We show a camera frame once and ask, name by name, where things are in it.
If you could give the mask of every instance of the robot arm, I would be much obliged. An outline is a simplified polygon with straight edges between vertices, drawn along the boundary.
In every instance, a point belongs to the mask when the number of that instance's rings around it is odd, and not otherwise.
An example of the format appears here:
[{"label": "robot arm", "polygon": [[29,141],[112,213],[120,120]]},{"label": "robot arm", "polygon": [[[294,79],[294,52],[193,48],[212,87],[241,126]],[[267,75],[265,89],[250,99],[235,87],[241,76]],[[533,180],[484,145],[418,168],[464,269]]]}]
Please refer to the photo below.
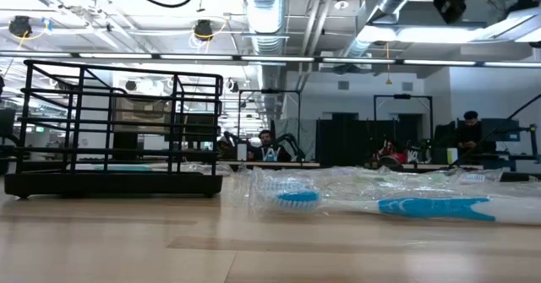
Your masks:
[{"label": "robot arm", "polygon": [[289,146],[291,146],[291,149],[293,150],[293,154],[295,155],[294,159],[296,161],[304,161],[304,159],[306,158],[306,155],[301,150],[301,148],[298,146],[297,140],[295,139],[295,137],[291,133],[284,133],[282,136],[275,139],[273,141],[272,145],[271,145],[272,149],[277,150],[278,145],[281,142],[284,142],[284,141],[287,142],[289,144]]}]

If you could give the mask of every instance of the wooden table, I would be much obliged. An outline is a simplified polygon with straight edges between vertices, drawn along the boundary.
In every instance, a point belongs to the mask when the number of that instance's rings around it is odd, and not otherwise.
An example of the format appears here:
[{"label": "wooden table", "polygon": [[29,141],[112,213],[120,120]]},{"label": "wooden table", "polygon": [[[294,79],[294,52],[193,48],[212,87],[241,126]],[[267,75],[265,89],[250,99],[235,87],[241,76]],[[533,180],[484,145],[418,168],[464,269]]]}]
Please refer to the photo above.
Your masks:
[{"label": "wooden table", "polygon": [[316,169],[320,167],[320,163],[314,162],[279,162],[279,161],[218,161],[216,164],[229,165],[233,170],[244,164],[248,168],[255,166],[264,169]]},{"label": "wooden table", "polygon": [[2,283],[541,282],[541,228],[251,216],[232,179],[215,199],[0,201]]}]

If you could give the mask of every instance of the man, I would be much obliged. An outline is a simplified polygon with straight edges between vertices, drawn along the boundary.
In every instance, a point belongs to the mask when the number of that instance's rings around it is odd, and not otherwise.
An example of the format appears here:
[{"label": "man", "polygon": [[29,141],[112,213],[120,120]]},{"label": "man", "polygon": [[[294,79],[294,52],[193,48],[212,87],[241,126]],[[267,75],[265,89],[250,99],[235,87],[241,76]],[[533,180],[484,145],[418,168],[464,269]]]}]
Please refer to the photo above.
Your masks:
[{"label": "man", "polygon": [[257,149],[254,156],[257,161],[291,161],[291,156],[281,144],[277,145],[274,149],[271,147],[271,143],[274,140],[271,131],[261,131],[260,140],[261,147]]},{"label": "man", "polygon": [[483,130],[481,123],[478,120],[478,114],[475,111],[464,113],[464,127],[459,128],[456,134],[456,141],[461,152],[478,148],[478,153],[495,151],[494,142],[485,142],[481,147],[478,147],[479,142],[483,138]]}]

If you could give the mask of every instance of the red object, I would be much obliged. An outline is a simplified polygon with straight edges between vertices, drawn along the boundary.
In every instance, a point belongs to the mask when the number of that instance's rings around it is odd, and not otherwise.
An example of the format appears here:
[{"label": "red object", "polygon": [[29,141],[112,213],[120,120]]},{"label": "red object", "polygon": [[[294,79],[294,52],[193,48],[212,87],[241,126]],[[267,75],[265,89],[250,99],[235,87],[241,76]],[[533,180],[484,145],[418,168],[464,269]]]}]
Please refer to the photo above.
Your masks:
[{"label": "red object", "polygon": [[407,163],[407,155],[404,154],[404,153],[393,153],[393,154],[391,154],[389,156],[396,159],[401,164],[406,164]]}]

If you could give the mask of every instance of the silver duct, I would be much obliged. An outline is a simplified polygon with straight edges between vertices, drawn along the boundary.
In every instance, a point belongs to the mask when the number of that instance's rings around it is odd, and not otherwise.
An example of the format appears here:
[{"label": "silver duct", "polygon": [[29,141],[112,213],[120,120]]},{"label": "silver duct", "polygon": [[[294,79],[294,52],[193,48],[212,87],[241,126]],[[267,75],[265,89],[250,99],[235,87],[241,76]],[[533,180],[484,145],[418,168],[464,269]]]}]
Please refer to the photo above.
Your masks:
[{"label": "silver duct", "polygon": [[363,2],[359,10],[358,25],[360,26],[358,36],[344,50],[344,57],[361,57],[369,48],[373,41],[364,41],[360,35],[363,27],[370,21],[380,19],[384,16],[390,18],[381,20],[386,23],[395,23],[398,20],[398,12],[407,3],[407,0],[377,0],[374,6],[369,7],[367,2]]},{"label": "silver duct", "polygon": [[[280,34],[285,17],[286,0],[246,0],[247,18],[250,31],[255,34]],[[284,52],[282,38],[252,38],[254,53],[257,55],[281,55]],[[261,89],[283,90],[286,86],[285,68],[262,65],[259,72]],[[276,100],[283,102],[283,96],[263,95],[265,113],[269,119],[279,118],[281,107]]]}]

